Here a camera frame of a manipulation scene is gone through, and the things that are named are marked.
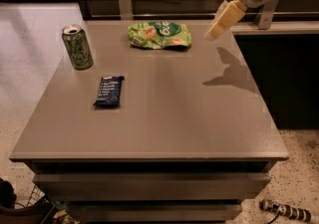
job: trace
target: chip bag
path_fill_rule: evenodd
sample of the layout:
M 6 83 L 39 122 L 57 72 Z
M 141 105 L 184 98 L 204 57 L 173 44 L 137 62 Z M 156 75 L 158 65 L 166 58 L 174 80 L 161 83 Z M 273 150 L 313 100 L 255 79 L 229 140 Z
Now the chip bag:
M 142 49 L 185 49 L 191 35 L 184 24 L 144 22 L 129 26 L 130 43 Z

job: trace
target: table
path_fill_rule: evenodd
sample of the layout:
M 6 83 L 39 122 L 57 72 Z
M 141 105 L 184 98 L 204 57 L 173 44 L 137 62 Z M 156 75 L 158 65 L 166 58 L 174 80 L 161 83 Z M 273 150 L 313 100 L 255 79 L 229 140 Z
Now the table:
M 65 55 L 10 159 L 83 223 L 234 218 L 288 152 L 232 34 L 208 42 L 183 21 L 188 50 L 140 50 L 133 23 L 88 23 L 95 64 Z M 119 75 L 121 106 L 95 109 L 101 77 Z

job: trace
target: snack bag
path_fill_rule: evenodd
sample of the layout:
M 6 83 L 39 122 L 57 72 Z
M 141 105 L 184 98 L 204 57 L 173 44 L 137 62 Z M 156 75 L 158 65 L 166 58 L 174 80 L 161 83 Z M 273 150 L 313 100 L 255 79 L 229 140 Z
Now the snack bag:
M 184 24 L 144 22 L 129 26 L 130 43 L 143 49 L 186 49 L 191 44 Z

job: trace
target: green soda can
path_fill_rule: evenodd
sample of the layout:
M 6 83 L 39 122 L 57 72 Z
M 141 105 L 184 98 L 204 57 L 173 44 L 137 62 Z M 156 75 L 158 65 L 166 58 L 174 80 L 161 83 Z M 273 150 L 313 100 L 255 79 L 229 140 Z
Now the green soda can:
M 79 25 L 65 26 L 62 29 L 62 39 L 74 69 L 85 70 L 93 65 L 86 32 Z

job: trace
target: terrazzo floor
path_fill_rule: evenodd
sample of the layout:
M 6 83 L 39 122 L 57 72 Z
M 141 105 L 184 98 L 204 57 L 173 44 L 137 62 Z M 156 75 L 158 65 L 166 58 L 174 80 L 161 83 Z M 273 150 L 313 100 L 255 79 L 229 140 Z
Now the terrazzo floor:
M 31 195 L 33 173 L 8 157 L 65 52 L 61 29 L 72 23 L 86 27 L 75 3 L 0 3 L 0 177 L 13 184 L 22 204 Z M 290 158 L 271 169 L 271 182 L 226 223 L 269 222 L 274 215 L 258 208 L 263 198 L 319 215 L 319 130 L 280 133 Z M 274 223 L 300 222 L 279 217 Z

